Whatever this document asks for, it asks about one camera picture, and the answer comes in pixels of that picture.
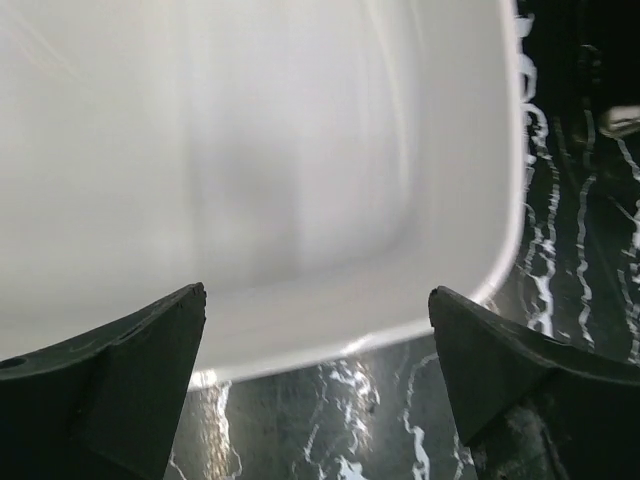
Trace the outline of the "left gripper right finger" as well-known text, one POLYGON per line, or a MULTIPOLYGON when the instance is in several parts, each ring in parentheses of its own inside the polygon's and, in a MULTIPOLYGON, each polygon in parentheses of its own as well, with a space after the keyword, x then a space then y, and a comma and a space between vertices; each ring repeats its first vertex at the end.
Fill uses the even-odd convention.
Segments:
POLYGON ((638 367, 553 340, 443 286, 428 306, 478 478, 638 478, 638 367))

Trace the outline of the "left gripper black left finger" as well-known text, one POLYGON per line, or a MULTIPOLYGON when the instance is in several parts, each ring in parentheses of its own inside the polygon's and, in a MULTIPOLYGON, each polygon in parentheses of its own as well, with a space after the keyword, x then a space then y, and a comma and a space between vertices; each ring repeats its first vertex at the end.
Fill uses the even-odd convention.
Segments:
POLYGON ((161 479, 202 339, 206 291, 1 363, 4 479, 161 479))

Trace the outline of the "white plastic basin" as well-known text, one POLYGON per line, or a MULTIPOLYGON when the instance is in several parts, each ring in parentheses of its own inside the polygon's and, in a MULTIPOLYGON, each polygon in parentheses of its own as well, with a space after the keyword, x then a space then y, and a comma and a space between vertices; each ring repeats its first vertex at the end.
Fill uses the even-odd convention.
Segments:
POLYGON ((523 224, 511 1, 5 1, 1 354, 200 282, 206 383, 432 331, 523 224))

